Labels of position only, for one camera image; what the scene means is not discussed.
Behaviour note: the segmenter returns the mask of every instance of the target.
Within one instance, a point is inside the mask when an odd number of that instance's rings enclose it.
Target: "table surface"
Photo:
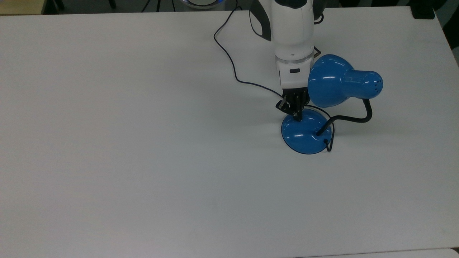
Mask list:
[[[437,20],[326,9],[324,54],[384,79],[333,151],[235,81],[229,12],[0,17],[2,257],[288,258],[459,246],[459,69]],[[241,79],[280,91],[238,11]],[[360,100],[327,109],[364,116]]]
[[[43,14],[46,0],[0,0],[0,15]]]

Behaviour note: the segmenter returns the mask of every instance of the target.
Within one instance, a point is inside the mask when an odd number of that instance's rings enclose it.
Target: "lamp shade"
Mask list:
[[[324,55],[311,69],[308,92],[316,106],[332,107],[349,97],[374,98],[381,92],[382,85],[382,78],[378,73],[354,70],[343,58]]]

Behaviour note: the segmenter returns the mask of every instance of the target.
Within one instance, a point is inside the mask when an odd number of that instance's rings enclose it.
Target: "blue desk lamp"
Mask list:
[[[382,78],[376,72],[357,71],[343,58],[325,55],[319,58],[311,69],[308,93],[318,107],[332,107],[343,103],[349,97],[362,99],[367,111],[365,118],[333,116],[326,119],[313,109],[303,110],[303,119],[296,121],[288,115],[282,122],[281,132],[286,144],[302,154],[315,154],[327,148],[331,151],[335,120],[356,123],[368,122],[373,112],[369,99],[379,95]]]

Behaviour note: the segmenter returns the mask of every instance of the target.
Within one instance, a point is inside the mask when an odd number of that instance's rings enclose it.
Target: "lamp base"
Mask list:
[[[303,110],[301,121],[296,121],[291,115],[284,118],[280,129],[282,138],[296,152],[301,154],[319,153],[327,147],[324,140],[331,141],[331,127],[328,127],[320,136],[316,136],[316,133],[326,122],[327,119],[319,112],[306,108]]]

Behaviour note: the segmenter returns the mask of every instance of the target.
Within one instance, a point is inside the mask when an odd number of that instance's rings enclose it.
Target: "floor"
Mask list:
[[[65,9],[59,10],[60,14],[79,14],[79,13],[112,13],[112,12],[156,12],[158,0],[115,0],[117,7],[112,9],[108,0],[62,0]],[[180,0],[162,0],[160,1],[159,11],[174,11],[172,1],[177,11],[182,11],[183,7]],[[231,10],[235,6],[236,0],[227,0],[225,9]],[[247,10],[252,0],[239,0],[239,5]],[[408,0],[400,0],[398,5],[406,5]],[[370,6],[371,0],[361,0],[359,6]],[[452,16],[453,12],[459,5],[459,0],[448,0],[443,7],[437,11],[440,24],[443,26]],[[339,7],[338,0],[329,0],[327,7]],[[453,50],[456,61],[459,64],[459,47]]]

